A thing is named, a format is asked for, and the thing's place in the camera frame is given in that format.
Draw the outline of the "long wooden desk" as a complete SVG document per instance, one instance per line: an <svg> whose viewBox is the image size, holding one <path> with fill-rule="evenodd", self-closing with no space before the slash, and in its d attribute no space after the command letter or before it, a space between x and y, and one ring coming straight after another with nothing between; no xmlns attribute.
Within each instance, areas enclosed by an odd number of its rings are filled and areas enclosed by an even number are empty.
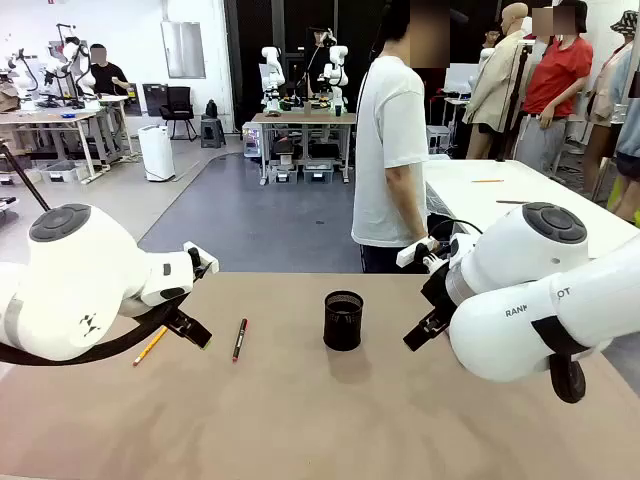
<svg viewBox="0 0 640 480"><path fill-rule="evenodd" d="M85 163L89 184L114 163L135 153L125 115L126 98L101 95L85 109L71 107L0 113L0 134L15 154L34 154L41 163Z"/></svg>

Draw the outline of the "computer case with lights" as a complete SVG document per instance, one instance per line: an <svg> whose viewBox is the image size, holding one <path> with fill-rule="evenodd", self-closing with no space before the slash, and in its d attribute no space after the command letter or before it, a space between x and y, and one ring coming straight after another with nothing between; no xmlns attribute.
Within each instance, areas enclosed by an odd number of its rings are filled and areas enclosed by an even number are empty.
<svg viewBox="0 0 640 480"><path fill-rule="evenodd" d="M246 158L262 157L261 151L261 126L253 122L245 122L242 128L244 156Z"/></svg>

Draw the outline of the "workbench with aluminium legs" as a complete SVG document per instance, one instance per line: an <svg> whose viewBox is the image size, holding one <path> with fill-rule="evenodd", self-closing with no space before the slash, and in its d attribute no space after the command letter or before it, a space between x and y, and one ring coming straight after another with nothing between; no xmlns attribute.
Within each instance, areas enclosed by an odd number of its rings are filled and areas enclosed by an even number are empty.
<svg viewBox="0 0 640 480"><path fill-rule="evenodd" d="M269 184L270 166L295 165L303 176L306 165L331 165L345 184L350 182L352 113L258 113L250 122L261 126L260 184Z"/></svg>

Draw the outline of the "person in red shirt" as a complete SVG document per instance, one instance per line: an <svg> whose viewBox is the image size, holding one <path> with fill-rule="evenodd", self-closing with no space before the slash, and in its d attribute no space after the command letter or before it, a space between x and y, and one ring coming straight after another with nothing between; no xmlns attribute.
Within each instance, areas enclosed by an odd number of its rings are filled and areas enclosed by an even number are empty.
<svg viewBox="0 0 640 480"><path fill-rule="evenodd" d="M583 0L552 8L553 35L526 91L514 159L542 174L561 151L576 96L590 76L593 47L582 37L587 14Z"/></svg>

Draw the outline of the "black office chair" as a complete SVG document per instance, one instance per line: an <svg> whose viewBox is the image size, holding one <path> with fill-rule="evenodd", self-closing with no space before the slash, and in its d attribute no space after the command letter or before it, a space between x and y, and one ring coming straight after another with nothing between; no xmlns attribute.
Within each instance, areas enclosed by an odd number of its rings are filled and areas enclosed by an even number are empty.
<svg viewBox="0 0 640 480"><path fill-rule="evenodd" d="M168 86L166 88L166 103L159 107L161 118L165 125L173 123L171 139L175 138L176 126L179 121L185 124L187 138L193 142L198 134L192 124L195 118L191 102L191 88L188 86Z"/></svg>

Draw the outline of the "white air purifier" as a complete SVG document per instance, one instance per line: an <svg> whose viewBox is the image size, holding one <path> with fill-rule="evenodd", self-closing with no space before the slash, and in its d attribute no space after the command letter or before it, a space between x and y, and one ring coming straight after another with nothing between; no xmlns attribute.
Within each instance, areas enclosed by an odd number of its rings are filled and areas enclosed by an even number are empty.
<svg viewBox="0 0 640 480"><path fill-rule="evenodd" d="M146 180L166 182L175 177L171 140L166 126L150 125L138 130Z"/></svg>

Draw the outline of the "black tripod stand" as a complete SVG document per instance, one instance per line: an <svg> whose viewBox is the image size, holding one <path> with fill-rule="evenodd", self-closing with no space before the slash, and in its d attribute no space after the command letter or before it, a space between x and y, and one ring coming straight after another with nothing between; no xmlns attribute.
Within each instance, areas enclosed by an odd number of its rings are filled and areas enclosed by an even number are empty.
<svg viewBox="0 0 640 480"><path fill-rule="evenodd" d="M4 155L7 161L11 164L19 178L22 180L23 184L27 187L27 189L31 192L32 196L39 203L44 211L49 211L51 207L48 205L44 197L40 194L36 186L29 179L24 169L20 166L20 164L16 161L14 156L11 154L9 148L6 145L4 139L0 139L0 154Z"/></svg>

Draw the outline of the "black mesh pen holder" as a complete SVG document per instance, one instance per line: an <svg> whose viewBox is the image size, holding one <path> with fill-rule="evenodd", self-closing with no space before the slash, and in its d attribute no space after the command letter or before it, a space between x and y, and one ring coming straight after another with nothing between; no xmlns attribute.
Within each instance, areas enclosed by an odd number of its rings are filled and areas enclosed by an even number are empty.
<svg viewBox="0 0 640 480"><path fill-rule="evenodd" d="M355 292L338 290L324 300L323 340L335 351L351 351L361 343L364 300Z"/></svg>

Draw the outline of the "white table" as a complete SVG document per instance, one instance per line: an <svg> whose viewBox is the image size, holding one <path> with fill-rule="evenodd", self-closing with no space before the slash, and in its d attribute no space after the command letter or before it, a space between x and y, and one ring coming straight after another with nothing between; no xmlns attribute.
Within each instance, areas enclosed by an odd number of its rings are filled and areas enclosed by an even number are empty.
<svg viewBox="0 0 640 480"><path fill-rule="evenodd" d="M564 207L586 225L591 259L640 235L640 229L520 162L430 159L423 164L423 178L431 211L469 221L481 230L517 206L497 204L496 200L547 202ZM478 179L504 182L471 183Z"/></svg>

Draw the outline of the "white robot on desk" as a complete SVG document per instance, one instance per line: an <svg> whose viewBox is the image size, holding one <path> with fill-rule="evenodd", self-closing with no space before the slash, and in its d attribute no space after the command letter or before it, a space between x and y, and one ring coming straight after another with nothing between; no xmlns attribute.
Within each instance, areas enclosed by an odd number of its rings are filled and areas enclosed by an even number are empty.
<svg viewBox="0 0 640 480"><path fill-rule="evenodd" d="M76 26L57 23L59 42L50 42L44 62L43 91L72 109L85 109L97 101L91 73L88 44L76 33Z"/></svg>

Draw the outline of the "grey wall panel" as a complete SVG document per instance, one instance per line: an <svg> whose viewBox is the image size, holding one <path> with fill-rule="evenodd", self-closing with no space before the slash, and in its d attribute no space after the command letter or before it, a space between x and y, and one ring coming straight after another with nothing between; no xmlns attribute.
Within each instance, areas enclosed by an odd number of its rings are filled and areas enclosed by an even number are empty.
<svg viewBox="0 0 640 480"><path fill-rule="evenodd" d="M168 76L172 79L205 79L200 24L163 21L161 31Z"/></svg>

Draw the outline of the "person's right forearm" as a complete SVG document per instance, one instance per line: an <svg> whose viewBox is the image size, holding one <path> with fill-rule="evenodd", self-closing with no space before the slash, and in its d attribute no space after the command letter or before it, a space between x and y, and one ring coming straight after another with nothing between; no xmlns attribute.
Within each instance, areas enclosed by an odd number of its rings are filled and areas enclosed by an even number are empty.
<svg viewBox="0 0 640 480"><path fill-rule="evenodd" d="M409 165L385 170L387 187L412 242L427 236L424 215L418 207L418 197L411 167Z"/></svg>

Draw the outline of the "grey step stool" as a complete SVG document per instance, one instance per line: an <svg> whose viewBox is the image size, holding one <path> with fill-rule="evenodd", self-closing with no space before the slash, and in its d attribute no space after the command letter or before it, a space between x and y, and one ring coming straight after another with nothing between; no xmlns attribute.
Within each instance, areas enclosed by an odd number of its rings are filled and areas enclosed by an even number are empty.
<svg viewBox="0 0 640 480"><path fill-rule="evenodd" d="M222 121L219 118L201 117L201 147L219 149L226 144Z"/></svg>

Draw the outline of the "person in black shirt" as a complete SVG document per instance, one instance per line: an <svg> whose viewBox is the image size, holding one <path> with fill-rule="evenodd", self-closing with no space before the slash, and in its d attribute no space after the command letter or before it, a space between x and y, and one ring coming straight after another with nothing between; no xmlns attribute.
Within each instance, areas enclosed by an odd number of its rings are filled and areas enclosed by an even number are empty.
<svg viewBox="0 0 640 480"><path fill-rule="evenodd" d="M94 91L100 94L126 96L130 87L123 71L107 60L107 50L102 44L90 46L91 75L95 80Z"/></svg>

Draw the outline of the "person in white t-shirt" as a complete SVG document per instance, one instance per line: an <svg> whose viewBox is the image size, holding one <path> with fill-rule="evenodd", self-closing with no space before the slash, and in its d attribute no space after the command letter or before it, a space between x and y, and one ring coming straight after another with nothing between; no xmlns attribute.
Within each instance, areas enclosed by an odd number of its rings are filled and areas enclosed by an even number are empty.
<svg viewBox="0 0 640 480"><path fill-rule="evenodd" d="M447 0L386 0L356 110L351 237L360 248L366 273L426 270L416 262L404 268L396 265L397 253L414 242L392 201L385 170L411 167L428 236L423 164L429 145L424 82L417 71L448 60L450 21Z"/></svg>

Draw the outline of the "mannequin with bucket hat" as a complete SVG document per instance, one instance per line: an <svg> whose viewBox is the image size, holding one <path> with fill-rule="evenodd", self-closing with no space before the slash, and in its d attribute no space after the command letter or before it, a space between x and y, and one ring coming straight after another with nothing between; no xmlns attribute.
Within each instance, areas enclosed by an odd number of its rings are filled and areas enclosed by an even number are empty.
<svg viewBox="0 0 640 480"><path fill-rule="evenodd" d="M627 10L610 26L612 31L624 37L624 44L603 64L589 92L586 119L592 129L582 163L583 192L587 195L595 190L602 159L610 158L614 153L620 127L612 126L612 115L624 95L637 23L638 12Z"/></svg>

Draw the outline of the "black marker with red cap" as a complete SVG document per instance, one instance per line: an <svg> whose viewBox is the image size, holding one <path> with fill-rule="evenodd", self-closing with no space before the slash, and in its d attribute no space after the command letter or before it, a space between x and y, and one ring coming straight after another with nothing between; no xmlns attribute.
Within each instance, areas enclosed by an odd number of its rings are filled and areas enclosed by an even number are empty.
<svg viewBox="0 0 640 480"><path fill-rule="evenodd" d="M233 363L236 363L238 361L238 359L239 359L241 348L242 348L242 345L243 345L243 342L244 342L244 338L246 336L247 327L248 327L248 319L247 318L243 318L241 323L240 323L239 331L238 331L238 334L237 334L237 338L236 338L234 349L233 349L233 353L232 353L232 362Z"/></svg>

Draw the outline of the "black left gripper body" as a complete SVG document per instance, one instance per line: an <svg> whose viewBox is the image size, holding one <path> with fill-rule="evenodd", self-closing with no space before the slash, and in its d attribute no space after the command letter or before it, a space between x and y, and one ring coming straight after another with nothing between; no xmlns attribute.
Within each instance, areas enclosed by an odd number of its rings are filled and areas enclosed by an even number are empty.
<svg viewBox="0 0 640 480"><path fill-rule="evenodd" d="M191 259L194 280L201 280L212 269L213 257L199 248L189 248L187 253Z"/></svg>

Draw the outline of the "mannequin in beige jacket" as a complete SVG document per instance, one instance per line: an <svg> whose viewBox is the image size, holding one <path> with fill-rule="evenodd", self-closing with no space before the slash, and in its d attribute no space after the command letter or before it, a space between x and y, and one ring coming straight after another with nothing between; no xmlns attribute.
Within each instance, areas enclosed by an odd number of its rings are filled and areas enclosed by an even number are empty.
<svg viewBox="0 0 640 480"><path fill-rule="evenodd" d="M463 122L472 126L467 159L487 159L494 141L505 131L518 43L526 36L522 25L528 11L529 7L521 2L502 10L504 37L482 63L463 117Z"/></svg>

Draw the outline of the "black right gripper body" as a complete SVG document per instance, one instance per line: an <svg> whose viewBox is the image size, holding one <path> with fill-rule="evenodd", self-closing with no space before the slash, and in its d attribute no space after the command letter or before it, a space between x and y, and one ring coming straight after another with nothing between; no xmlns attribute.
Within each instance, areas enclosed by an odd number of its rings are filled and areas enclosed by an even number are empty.
<svg viewBox="0 0 640 480"><path fill-rule="evenodd" d="M448 272L449 264L445 263L429 277L421 290L422 295L433 306L427 320L436 325L449 325L454 314L454 302L446 289Z"/></svg>

